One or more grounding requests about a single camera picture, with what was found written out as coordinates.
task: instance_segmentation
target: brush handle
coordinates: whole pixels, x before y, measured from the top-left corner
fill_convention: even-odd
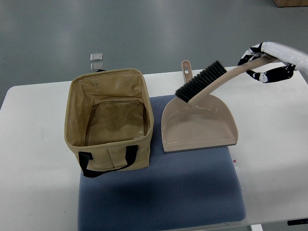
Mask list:
[[[263,65],[269,64],[277,60],[274,57],[271,57],[269,55],[264,55],[258,59],[255,59],[253,61],[247,62],[243,65],[240,65],[227,73],[223,74],[221,77],[219,77],[217,80],[212,82],[210,85],[208,85],[206,88],[204,88],[202,91],[200,91],[198,94],[196,94],[191,100],[188,101],[188,105],[194,106],[203,99],[205,96],[212,93],[214,90],[216,90],[218,87],[220,87],[222,84],[226,83],[230,79],[237,77],[238,75],[245,73],[248,70],[255,69],[258,67],[261,67]]]

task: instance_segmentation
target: beige dustpan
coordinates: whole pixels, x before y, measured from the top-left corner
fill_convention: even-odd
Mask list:
[[[182,70],[186,81],[192,78],[188,61],[182,62]],[[165,152],[235,145],[238,140],[230,110],[213,95],[205,96],[193,107],[174,98],[163,111],[161,127]]]

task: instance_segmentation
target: robotic hand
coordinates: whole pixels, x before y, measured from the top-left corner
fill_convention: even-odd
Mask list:
[[[242,56],[238,65],[257,59],[265,54],[277,58],[286,66],[274,68],[264,73],[247,71],[248,75],[260,82],[271,83],[289,79],[293,76],[295,70],[303,71],[308,75],[308,55],[275,42],[263,42],[251,47]]]

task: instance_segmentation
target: bag handle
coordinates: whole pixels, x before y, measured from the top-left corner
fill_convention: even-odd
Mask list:
[[[93,160],[92,153],[87,153],[87,152],[78,152],[79,165],[85,177],[94,178],[94,177],[98,177],[107,172],[118,171],[118,170],[125,169],[131,166],[136,161],[137,151],[138,151],[138,145],[126,146],[125,160],[127,162],[127,165],[121,168],[118,168],[118,169],[112,169],[112,170],[102,171],[102,172],[87,169],[89,161]]]

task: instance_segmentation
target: brush bristles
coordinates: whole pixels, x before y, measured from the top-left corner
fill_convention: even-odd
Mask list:
[[[225,74],[227,71],[219,61],[214,62],[201,71],[188,83],[176,90],[175,95],[188,103],[196,94]]]

